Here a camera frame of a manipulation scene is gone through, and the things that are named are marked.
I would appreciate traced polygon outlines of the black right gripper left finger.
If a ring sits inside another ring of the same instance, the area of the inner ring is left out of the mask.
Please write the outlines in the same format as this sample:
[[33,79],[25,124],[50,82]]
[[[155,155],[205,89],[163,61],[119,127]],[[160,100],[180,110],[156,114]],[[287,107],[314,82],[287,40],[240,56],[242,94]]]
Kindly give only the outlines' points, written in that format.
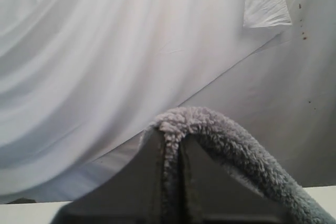
[[61,207],[52,223],[161,223],[164,136],[155,130],[115,176]]

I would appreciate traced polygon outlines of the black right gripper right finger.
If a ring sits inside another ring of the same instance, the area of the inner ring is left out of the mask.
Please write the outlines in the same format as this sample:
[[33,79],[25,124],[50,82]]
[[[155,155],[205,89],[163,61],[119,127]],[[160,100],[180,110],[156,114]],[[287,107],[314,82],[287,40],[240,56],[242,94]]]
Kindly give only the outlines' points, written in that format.
[[194,137],[181,142],[186,223],[272,223],[273,203],[231,178]]

